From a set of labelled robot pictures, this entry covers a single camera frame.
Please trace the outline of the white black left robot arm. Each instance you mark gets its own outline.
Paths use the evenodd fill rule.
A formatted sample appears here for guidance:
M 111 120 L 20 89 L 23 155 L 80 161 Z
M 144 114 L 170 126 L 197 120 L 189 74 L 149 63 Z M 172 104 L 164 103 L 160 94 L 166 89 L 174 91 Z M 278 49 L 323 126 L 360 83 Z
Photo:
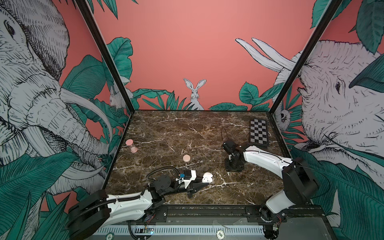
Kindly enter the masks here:
M 165 203 L 166 195 L 186 193 L 191 198 L 212 182 L 211 173 L 198 177 L 195 171 L 187 171 L 177 178 L 161 175 L 135 194 L 108 195 L 105 190 L 98 190 L 69 209 L 69 238 L 84 240 L 101 227 L 140 220 L 155 213 Z

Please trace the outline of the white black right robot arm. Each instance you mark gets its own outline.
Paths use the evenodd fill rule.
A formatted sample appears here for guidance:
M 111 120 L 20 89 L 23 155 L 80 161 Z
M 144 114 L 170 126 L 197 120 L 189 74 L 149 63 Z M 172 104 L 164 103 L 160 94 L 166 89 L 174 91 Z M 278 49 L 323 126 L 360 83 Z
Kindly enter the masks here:
M 269 153 L 249 143 L 236 144 L 227 139 L 222 148 L 228 154 L 225 168 L 228 172 L 241 172 L 245 164 L 254 164 L 272 172 L 283 180 L 284 188 L 272 195 L 260 206 L 260 216 L 270 223 L 283 210 L 306 204 L 319 190 L 320 184 L 308 162 L 303 158 L 285 158 Z

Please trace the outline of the pink earbud charging case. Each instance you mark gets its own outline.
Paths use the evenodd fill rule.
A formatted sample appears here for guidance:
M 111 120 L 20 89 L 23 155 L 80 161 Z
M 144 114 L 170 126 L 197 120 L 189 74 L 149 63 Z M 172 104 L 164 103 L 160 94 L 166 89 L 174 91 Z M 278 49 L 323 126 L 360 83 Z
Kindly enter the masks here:
M 184 156 L 183 156 L 183 161 L 184 161 L 185 163 L 190 162 L 190 161 L 191 161 L 191 157 L 190 157 L 190 155 L 184 155 Z

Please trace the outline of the white round earbud case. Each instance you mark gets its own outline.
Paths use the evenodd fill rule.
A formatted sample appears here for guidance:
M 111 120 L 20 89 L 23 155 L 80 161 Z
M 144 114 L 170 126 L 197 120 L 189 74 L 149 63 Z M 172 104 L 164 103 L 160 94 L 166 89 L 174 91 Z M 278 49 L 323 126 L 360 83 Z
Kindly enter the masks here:
M 213 182 L 213 174 L 206 172 L 203 174 L 202 183 L 211 184 Z

